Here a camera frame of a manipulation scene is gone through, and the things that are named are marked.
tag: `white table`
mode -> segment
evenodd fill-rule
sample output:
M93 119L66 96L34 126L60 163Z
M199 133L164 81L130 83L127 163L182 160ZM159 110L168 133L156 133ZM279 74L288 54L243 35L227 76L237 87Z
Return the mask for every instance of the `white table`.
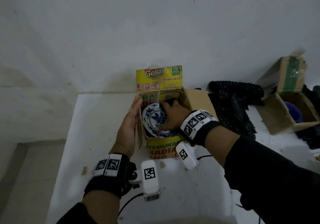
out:
M63 152L57 181L54 187L47 224L56 223L75 203L82 200L91 170L97 160L110 151L127 113L134 93L80 94L78 96L65 149ZM288 155L303 167L320 169L312 161L306 145L295 134L271 136L254 107L249 107L248 115L257 130L256 140L271 149ZM198 156L208 155L202 147L196 150ZM136 149L131 161L140 168L140 163L149 159L145 147ZM230 223L257 224L254 211L245 211L240 204L240 193L230 190L224 178L223 168L213 157L205 157L200 165L185 171L179 158L156 160L161 186L158 200L145 202L143 197L134 199L122 211L118 223L152 223L185 217L214 217ZM88 168L81 175L83 167ZM131 190L122 197L122 207L142 188Z

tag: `cardboard box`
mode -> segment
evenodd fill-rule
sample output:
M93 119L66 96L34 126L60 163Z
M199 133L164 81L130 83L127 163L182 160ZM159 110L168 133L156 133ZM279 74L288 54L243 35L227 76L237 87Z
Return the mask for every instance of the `cardboard box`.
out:
M318 125L320 118L310 100L301 93L304 85L307 65L301 56L281 57L261 79L267 85L275 85L270 81L279 75L276 91L263 100L265 106L257 106L257 110L270 134L300 131ZM296 123L285 101L295 105L302 113L302 123Z
M154 68L152 69L155 70L153 75L156 76L151 79L149 77L151 75L149 70L137 70L137 93L143 99L143 106L159 103L169 98L178 98L179 103L187 109L205 109L218 118L206 91L182 87L181 66ZM159 83L159 89L152 89L152 84L154 83ZM149 85L146 85L147 90L141 90L141 84L143 85L143 89L144 84L151 84L151 89L149 89ZM175 146L185 139L181 135L167 138L148 137L143 126L141 109L137 116L137 129L138 144L139 146L144 145L148 148L151 159L178 157Z

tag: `ceramic plate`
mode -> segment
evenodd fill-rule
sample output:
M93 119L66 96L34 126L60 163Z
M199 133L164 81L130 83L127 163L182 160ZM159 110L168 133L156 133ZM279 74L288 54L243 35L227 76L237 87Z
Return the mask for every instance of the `ceramic plate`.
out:
M159 103L148 105L142 112L143 125L153 136L176 136L175 130L156 132L155 128L168 120L167 114L160 108Z

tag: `black sleeve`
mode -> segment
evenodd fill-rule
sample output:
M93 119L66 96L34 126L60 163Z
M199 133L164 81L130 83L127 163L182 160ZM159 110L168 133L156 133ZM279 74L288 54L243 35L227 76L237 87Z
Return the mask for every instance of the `black sleeve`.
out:
M225 178L266 224L319 222L320 175L246 136L226 157Z
M97 224L89 215L86 206L79 202L72 207L58 222L57 224L70 224L70 223L83 223L83 224Z

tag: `hand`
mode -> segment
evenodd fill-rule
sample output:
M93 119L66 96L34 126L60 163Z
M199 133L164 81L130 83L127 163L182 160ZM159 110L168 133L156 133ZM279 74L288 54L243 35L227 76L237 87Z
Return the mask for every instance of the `hand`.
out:
M155 130L157 132L160 132L180 128L184 119L190 113L190 110L180 105L178 103L178 100L175 100L173 102L172 107L170 107L170 105L167 102L161 102L161 104L168 115L168 121L156 127Z
M141 107L141 104L142 99L139 99L139 97L136 96L129 109L129 112L122 121L117 133L115 144L110 150L110 153L122 153L129 158L134 154L136 115Z

